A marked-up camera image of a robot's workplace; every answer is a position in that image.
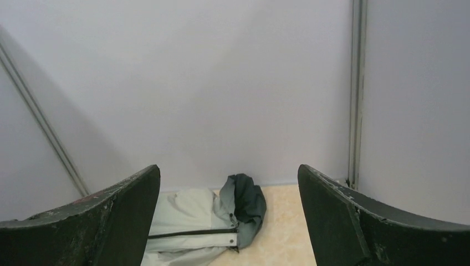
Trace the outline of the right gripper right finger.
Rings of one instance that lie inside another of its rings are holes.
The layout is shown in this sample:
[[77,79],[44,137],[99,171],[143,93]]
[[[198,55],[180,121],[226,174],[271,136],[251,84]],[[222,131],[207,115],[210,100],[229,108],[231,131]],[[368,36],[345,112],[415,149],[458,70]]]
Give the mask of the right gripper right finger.
[[308,165],[298,185],[317,265],[468,265],[469,226],[410,213]]

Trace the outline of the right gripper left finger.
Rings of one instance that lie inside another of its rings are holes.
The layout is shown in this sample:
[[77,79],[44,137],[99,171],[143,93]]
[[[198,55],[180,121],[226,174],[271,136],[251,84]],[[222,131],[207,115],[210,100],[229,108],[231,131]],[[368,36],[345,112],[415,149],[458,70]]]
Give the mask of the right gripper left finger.
[[1,264],[140,265],[160,181],[150,165],[72,203],[1,222]]

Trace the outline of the grey gradient zip jacket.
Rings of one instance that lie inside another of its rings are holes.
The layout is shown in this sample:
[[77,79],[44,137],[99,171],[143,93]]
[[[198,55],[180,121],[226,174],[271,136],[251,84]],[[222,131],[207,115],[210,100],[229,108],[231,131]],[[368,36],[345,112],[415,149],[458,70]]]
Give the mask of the grey gradient zip jacket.
[[262,228],[267,201],[243,173],[215,193],[192,188],[159,196],[141,265],[209,265],[227,250],[250,246]]

